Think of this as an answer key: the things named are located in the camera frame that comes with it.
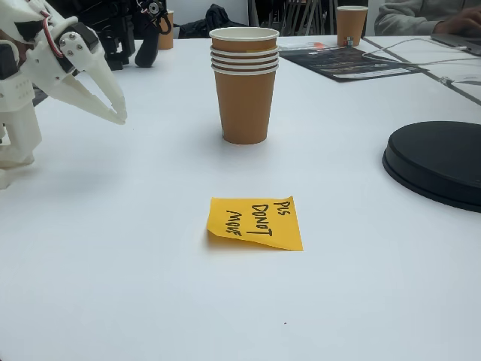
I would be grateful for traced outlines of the person's hand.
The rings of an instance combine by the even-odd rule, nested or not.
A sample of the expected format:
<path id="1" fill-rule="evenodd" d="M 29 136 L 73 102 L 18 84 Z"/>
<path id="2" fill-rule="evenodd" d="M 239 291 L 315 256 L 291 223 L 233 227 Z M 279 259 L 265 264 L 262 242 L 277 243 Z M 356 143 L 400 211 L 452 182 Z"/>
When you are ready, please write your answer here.
<path id="1" fill-rule="evenodd" d="M 480 36 L 480 29 L 480 7 L 476 7 L 465 9 L 454 17 L 439 22 L 433 33 L 475 38 Z"/>

